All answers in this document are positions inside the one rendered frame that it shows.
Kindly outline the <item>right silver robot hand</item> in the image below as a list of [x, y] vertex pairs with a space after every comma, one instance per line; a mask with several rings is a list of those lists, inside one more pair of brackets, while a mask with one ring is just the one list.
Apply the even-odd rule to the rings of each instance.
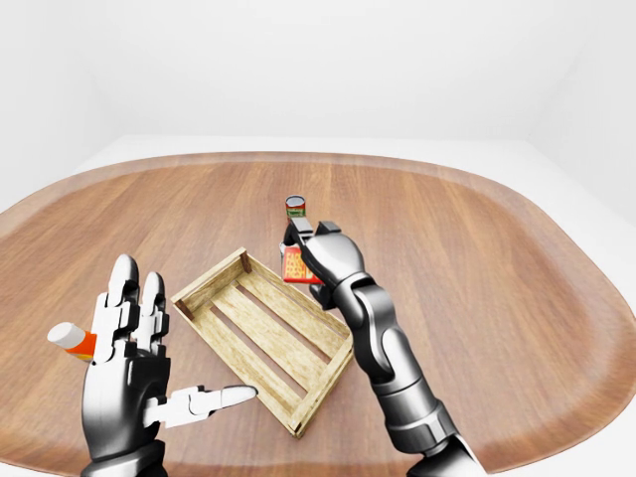
[[324, 310], [336, 307], [332, 295], [343, 280], [365, 271], [360, 250], [333, 222], [321, 221], [313, 232], [306, 218], [292, 218], [283, 243], [298, 244], [302, 260], [322, 281], [322, 285], [311, 285], [310, 292]]

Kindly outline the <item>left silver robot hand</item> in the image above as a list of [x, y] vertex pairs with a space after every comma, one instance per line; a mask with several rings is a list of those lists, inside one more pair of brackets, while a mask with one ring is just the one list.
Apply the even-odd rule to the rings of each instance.
[[118, 457], [151, 442], [159, 427], [207, 419], [215, 411], [255, 398], [251, 386], [169, 393], [171, 361], [162, 344], [169, 330], [164, 282], [139, 278], [135, 260], [122, 254], [108, 289], [97, 298], [91, 331], [96, 344], [82, 396], [82, 426], [94, 461]]

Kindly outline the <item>red printed butter box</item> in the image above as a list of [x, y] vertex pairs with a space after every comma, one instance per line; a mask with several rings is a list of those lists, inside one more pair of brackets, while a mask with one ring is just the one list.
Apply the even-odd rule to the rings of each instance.
[[299, 246], [287, 246], [282, 260], [282, 279], [290, 283], [322, 284], [301, 257]]

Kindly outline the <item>wooden slat tray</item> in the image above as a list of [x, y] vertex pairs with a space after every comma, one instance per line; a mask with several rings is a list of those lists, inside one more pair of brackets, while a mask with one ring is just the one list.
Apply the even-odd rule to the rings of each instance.
[[347, 326], [239, 248], [173, 296], [179, 313], [296, 438], [353, 358]]

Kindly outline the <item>orange bottle with white cap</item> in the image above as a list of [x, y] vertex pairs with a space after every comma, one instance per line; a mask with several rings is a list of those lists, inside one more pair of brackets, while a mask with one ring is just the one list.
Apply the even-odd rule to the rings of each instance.
[[55, 325], [49, 331], [47, 339], [84, 362], [90, 363], [93, 360], [96, 335], [74, 323], [62, 322]]

